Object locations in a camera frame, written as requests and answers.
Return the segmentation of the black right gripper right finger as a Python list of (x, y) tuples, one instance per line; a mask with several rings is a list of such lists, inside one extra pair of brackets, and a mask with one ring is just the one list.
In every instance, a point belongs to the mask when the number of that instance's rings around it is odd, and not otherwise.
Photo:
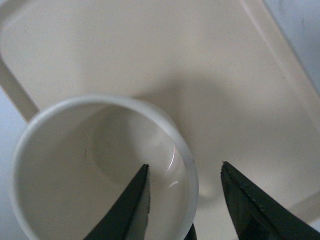
[(225, 202), (240, 240), (318, 240), (320, 233), (290, 213), (225, 161), (220, 172)]

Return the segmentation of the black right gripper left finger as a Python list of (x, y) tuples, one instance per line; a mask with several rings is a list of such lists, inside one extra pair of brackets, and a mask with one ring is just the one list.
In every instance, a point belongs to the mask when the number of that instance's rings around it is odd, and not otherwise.
[(143, 240), (151, 205), (149, 165), (143, 164), (86, 240)]

